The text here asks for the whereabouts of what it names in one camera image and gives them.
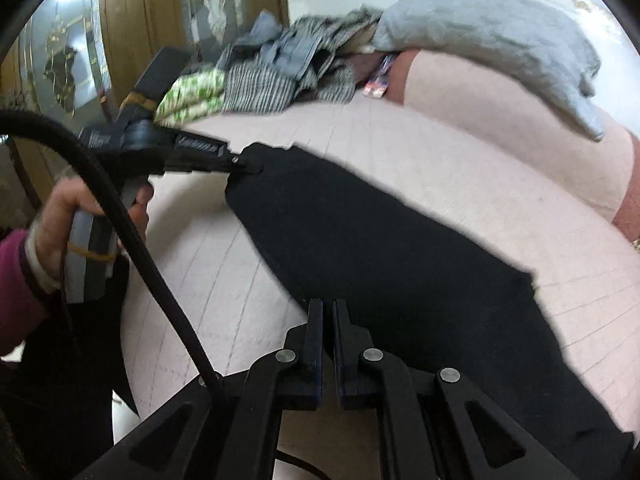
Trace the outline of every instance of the yellow band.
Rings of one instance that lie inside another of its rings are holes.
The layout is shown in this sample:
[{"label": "yellow band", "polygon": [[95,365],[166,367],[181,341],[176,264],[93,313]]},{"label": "yellow band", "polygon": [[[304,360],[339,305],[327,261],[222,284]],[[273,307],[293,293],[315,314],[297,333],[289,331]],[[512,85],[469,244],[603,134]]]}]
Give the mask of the yellow band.
[{"label": "yellow band", "polygon": [[149,110],[150,112],[155,112],[156,108],[158,108],[158,103],[152,101],[151,99],[147,99],[138,92],[129,92],[129,95],[124,98],[124,101],[120,105],[120,110],[122,110],[126,105],[129,104],[140,105],[145,110]]},{"label": "yellow band", "polygon": [[102,262],[108,264],[116,259],[117,254],[98,254],[93,251],[89,251],[87,249],[83,249],[82,247],[78,247],[73,245],[71,242],[66,244],[66,248],[72,253],[80,254],[80,256],[84,256],[88,260],[95,260],[96,262]]}]

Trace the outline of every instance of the purple sleeve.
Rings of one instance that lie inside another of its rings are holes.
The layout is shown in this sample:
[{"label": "purple sleeve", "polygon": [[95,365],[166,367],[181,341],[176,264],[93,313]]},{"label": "purple sleeve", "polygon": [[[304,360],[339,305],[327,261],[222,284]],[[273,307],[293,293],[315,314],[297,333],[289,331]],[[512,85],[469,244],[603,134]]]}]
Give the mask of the purple sleeve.
[{"label": "purple sleeve", "polygon": [[0,355],[7,355],[47,317],[27,285],[20,251],[28,231],[14,231],[0,242]]}]

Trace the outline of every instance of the folded black garment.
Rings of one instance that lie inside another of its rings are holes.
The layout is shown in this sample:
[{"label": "folded black garment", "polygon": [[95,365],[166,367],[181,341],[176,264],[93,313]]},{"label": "folded black garment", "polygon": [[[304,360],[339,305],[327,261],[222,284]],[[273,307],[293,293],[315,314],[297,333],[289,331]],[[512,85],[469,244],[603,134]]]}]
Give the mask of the folded black garment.
[{"label": "folded black garment", "polygon": [[608,480],[632,450],[562,360],[531,276],[328,160],[252,144],[264,165],[226,200],[302,306],[346,300],[351,322],[413,368],[469,377],[582,480]]}]

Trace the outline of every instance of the human hand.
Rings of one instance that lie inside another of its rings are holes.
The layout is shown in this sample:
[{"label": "human hand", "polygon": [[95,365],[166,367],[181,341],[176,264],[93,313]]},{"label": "human hand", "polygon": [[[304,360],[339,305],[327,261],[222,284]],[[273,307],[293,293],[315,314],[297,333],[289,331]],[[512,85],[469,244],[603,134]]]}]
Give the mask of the human hand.
[{"label": "human hand", "polygon": [[[129,209],[129,215],[143,240],[146,240],[146,226],[149,223],[146,206],[153,195],[154,188],[147,183],[140,189],[136,196],[136,203]],[[60,180],[44,205],[40,224],[34,233],[38,261],[54,280],[60,280],[62,255],[65,252],[77,209],[83,209],[96,216],[104,215],[81,178]]]}]

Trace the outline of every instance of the thin black wire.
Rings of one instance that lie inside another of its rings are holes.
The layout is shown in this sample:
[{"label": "thin black wire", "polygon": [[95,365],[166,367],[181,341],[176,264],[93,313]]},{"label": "thin black wire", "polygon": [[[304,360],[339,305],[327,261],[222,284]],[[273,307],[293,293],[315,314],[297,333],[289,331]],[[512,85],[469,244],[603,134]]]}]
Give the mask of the thin black wire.
[{"label": "thin black wire", "polygon": [[35,140],[62,156],[87,184],[108,216],[140,277],[174,327],[211,394],[214,405],[228,404],[220,374],[211,365],[189,319],[156,267],[104,168],[62,124],[25,110],[0,110],[1,130],[12,137]]},{"label": "thin black wire", "polygon": [[313,476],[319,478],[320,480],[331,480],[326,473],[319,470],[316,466],[311,465],[309,462],[305,462],[297,456],[293,456],[289,453],[285,453],[284,451],[280,451],[279,449],[276,450],[276,460],[280,460],[281,462],[299,467],[300,469],[311,473]]}]

